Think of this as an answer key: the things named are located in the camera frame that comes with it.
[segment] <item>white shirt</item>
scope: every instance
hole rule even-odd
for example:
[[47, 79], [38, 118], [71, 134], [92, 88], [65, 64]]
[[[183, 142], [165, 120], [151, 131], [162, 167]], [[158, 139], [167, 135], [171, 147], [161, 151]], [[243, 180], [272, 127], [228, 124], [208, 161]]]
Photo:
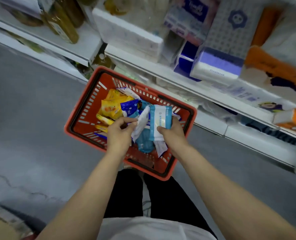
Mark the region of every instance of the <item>white shirt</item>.
[[216, 240], [208, 231], [188, 224], [148, 217], [105, 218], [97, 240]]

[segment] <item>person's left hand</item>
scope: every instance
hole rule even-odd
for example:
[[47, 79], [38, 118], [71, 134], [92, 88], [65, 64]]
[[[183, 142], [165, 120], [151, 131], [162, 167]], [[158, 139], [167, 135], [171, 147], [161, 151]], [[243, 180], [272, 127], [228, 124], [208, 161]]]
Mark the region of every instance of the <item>person's left hand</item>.
[[137, 126], [137, 119], [121, 117], [108, 127], [107, 136], [107, 153], [113, 154], [115, 157], [125, 157], [129, 146], [131, 145], [131, 133]]

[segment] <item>leg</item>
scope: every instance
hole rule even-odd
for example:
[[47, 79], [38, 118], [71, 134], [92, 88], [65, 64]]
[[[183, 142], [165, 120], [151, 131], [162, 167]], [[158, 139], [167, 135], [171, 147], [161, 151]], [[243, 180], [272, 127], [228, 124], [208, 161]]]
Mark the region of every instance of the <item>leg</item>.
[[143, 216], [142, 184], [135, 170], [119, 171], [104, 218]]
[[149, 190], [151, 218], [193, 225], [216, 235], [176, 180], [160, 181], [148, 174], [143, 179]]

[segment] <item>forearm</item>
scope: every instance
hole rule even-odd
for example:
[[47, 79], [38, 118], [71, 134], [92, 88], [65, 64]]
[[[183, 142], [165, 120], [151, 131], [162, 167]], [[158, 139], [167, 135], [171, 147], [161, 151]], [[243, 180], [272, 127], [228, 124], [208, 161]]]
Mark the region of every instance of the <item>forearm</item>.
[[96, 239], [121, 162], [116, 157], [106, 154], [102, 158], [38, 240]]
[[187, 146], [178, 151], [179, 160], [227, 240], [296, 239], [293, 226], [216, 170], [197, 150]]

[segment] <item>person's right hand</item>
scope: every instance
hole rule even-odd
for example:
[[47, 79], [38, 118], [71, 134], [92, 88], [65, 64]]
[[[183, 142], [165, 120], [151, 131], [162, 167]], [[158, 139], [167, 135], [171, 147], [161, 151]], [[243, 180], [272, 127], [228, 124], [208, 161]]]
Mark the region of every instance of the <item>person's right hand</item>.
[[161, 126], [157, 127], [160, 134], [164, 136], [165, 142], [170, 147], [172, 154], [180, 160], [180, 151], [189, 143], [183, 133], [181, 124], [176, 117], [172, 117], [171, 129], [166, 129]]

